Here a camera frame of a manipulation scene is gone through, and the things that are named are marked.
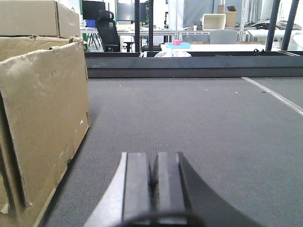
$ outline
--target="white plastic bag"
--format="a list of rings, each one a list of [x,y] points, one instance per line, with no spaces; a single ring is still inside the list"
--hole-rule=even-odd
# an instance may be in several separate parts
[[[164,51],[160,51],[155,55],[155,58],[183,58],[183,57],[191,57],[191,54],[184,51],[174,51],[171,48],[167,48]]]

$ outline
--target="white tape strip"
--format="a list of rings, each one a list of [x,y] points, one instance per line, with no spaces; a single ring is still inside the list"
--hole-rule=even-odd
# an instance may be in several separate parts
[[[299,105],[293,103],[292,101],[288,100],[287,98],[283,97],[282,95],[278,94],[277,92],[274,92],[273,90],[267,88],[266,86],[259,84],[258,82],[248,78],[248,77],[241,77],[242,79],[246,80],[247,82],[257,86],[258,88],[262,89],[266,93],[269,93],[271,96],[275,97],[294,111],[296,111],[298,114],[303,116],[303,108],[300,107]]]

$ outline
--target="gray chair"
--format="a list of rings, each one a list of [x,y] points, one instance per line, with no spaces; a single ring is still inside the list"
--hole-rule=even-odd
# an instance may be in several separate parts
[[[236,44],[237,31],[228,29],[213,30],[209,34],[210,44]]]

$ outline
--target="white storage box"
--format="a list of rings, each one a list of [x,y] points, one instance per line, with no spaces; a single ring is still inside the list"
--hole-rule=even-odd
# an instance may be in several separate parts
[[[225,14],[203,14],[201,17],[203,30],[224,29],[226,23]]]

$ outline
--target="gray carpet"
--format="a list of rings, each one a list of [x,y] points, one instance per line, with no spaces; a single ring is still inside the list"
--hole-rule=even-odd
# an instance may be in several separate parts
[[[303,107],[303,78],[254,78],[254,80]]]
[[[90,79],[89,98],[91,128],[40,227],[81,227],[124,151],[184,152],[260,224],[302,226],[303,117],[271,95],[242,79]]]

